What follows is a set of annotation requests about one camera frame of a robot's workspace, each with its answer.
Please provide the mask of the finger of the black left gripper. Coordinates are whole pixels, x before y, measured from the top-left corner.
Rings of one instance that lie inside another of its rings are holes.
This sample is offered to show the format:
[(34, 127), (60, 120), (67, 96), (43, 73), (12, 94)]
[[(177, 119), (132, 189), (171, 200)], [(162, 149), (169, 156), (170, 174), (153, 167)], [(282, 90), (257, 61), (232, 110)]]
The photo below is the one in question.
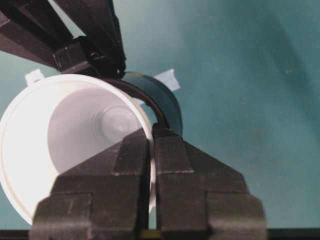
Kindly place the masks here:
[(126, 70), (120, 23), (111, 0), (57, 0), (55, 3), (118, 69)]
[(53, 54), (62, 74), (90, 77), (119, 77), (120, 70), (108, 55), (99, 50), (86, 36), (72, 39)]

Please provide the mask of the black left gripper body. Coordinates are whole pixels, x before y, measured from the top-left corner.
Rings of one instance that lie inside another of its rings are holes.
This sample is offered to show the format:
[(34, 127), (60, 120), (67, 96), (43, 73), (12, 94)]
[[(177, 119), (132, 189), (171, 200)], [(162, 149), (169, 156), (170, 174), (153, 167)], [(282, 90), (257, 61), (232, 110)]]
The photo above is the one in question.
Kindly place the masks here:
[(0, 2), (0, 50), (55, 68), (54, 53), (73, 39), (47, 0)]

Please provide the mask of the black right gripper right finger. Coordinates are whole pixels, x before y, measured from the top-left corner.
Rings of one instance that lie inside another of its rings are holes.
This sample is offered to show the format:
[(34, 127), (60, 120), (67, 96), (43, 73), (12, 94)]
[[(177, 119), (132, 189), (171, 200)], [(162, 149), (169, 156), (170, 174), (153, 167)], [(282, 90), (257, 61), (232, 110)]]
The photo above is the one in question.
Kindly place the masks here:
[(243, 175), (186, 142), (153, 126), (157, 226), (165, 240), (266, 240), (260, 199)]

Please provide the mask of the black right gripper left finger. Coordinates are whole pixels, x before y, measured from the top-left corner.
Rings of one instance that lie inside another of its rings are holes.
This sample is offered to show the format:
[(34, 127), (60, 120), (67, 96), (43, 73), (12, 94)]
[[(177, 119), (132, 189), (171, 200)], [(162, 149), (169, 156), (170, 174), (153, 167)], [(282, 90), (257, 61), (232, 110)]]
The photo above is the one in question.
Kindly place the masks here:
[(60, 174), (31, 240), (136, 240), (148, 226), (150, 147), (142, 129)]

